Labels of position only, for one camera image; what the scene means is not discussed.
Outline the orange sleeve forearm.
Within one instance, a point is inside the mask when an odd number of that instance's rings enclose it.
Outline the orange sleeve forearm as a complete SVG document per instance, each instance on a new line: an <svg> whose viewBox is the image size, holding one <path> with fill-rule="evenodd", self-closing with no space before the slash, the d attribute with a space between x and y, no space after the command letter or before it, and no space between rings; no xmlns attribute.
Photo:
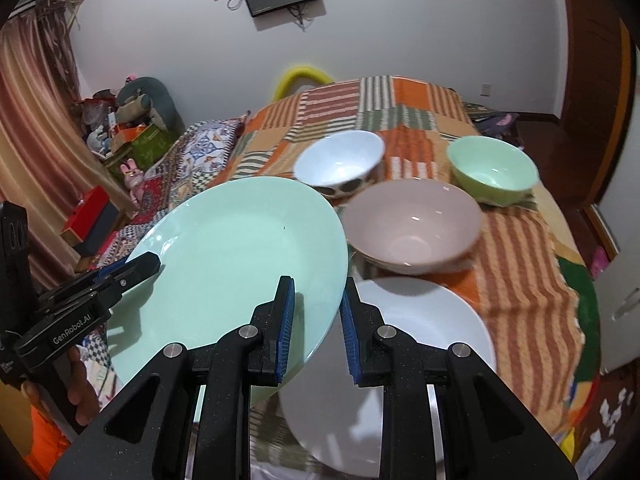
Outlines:
<svg viewBox="0 0 640 480"><path fill-rule="evenodd" d="M70 447L70 440L42 406L39 391L32 382L24 382L21 393L29 400L32 419L32 448L25 462L38 479L47 479L55 463Z"/></svg>

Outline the left hand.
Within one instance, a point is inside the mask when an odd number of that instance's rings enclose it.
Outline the left hand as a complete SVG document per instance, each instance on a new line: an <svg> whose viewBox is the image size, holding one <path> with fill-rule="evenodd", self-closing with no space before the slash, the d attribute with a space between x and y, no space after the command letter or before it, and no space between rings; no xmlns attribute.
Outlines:
<svg viewBox="0 0 640 480"><path fill-rule="evenodd" d="M76 408L76 422L80 426L87 426L100 412L98 396L88 381L87 369L81 361L79 349L70 348L67 356L72 371L67 389L68 400Z"/></svg>

